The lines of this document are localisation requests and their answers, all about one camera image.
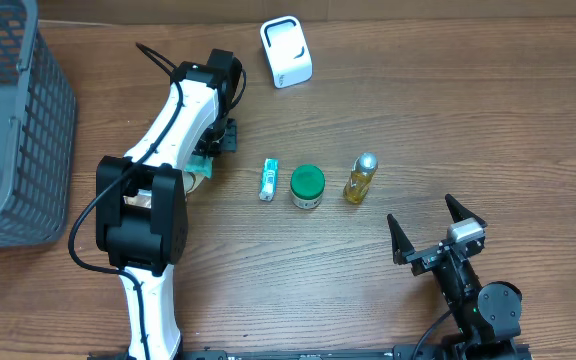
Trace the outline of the teal snack packet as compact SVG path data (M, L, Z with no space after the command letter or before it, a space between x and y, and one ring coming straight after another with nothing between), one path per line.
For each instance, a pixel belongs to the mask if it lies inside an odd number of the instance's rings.
M184 170L195 176L212 177L213 158L208 156L191 155Z

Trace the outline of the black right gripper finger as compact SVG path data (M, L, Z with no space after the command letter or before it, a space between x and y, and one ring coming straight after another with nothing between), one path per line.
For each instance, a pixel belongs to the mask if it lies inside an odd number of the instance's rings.
M463 206L451 194L445 195L445 202L446 202L447 208L451 214L451 217L452 217L454 223L458 223L458 222L472 218L472 219L476 220L477 223L482 228L487 227L487 222L485 220L483 220L481 217L479 217L478 215L476 215L475 213L473 213L472 211L467 209L465 206Z
M387 223L391 235L393 262L407 264L408 257L415 253L414 246L392 214L387 215Z

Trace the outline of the yellow dish soap bottle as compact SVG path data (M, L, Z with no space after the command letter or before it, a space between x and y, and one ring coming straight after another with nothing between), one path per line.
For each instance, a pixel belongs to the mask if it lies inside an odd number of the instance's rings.
M344 198L360 204L366 197L378 169L377 156L372 152L362 153L354 162L349 179L344 187Z

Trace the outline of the brown and white snack bag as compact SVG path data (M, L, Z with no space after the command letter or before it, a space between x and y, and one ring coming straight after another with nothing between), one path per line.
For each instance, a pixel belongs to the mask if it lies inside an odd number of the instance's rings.
M189 195L201 184L205 176L201 173L183 172L184 191ZM150 209L152 207L152 194L149 190L138 190L134 196L124 195L123 200L127 205Z

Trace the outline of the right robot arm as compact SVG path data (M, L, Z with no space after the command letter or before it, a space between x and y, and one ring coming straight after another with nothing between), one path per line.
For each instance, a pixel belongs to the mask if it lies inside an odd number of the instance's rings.
M431 272L448 310L415 345L396 345L395 359L530 359L527 345L518 345L521 334L522 293L509 282L483 286L470 258L484 249L487 223L445 196L453 223L437 245L417 251L395 217L387 216L392 238L393 262L409 264L415 276Z

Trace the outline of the green white tissue pack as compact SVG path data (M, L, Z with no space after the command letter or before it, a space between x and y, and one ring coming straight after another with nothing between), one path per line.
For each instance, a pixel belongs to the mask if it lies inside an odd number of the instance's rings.
M279 161L274 158L267 158L262 169L260 181L259 198L262 201L270 202L276 193Z

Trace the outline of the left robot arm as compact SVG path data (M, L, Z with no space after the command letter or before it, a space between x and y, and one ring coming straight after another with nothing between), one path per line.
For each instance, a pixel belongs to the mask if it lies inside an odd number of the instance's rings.
M131 342L125 359L180 359L174 266L188 233L186 195L210 173L190 170L237 148L230 111L246 76L230 51L214 49L206 64L144 53L169 75L170 92L142 139L121 157L105 156L96 172L95 232L126 294Z

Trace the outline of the green lid seasoning jar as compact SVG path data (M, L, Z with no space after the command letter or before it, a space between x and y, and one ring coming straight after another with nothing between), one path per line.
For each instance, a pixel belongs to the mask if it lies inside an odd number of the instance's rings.
M290 179L292 202L301 209L314 209L321 202L325 189L325 176L322 170L312 164L297 167Z

